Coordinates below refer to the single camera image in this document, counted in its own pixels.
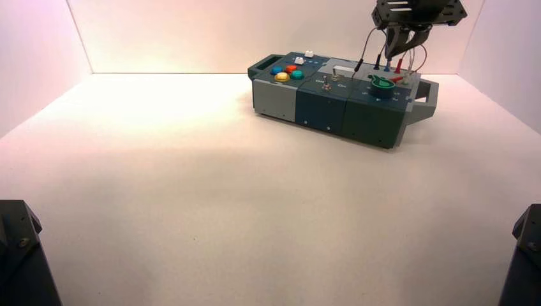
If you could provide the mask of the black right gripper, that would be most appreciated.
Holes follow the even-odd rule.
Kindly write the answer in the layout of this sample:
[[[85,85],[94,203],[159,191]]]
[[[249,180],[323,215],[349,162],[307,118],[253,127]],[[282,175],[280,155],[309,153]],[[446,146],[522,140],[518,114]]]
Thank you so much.
[[[391,59],[408,47],[422,45],[431,31],[431,27],[424,26],[455,26],[467,17],[467,12],[459,0],[377,1],[371,17],[377,28],[386,29],[385,58]],[[421,28],[412,29],[408,41],[407,29],[389,26]]]

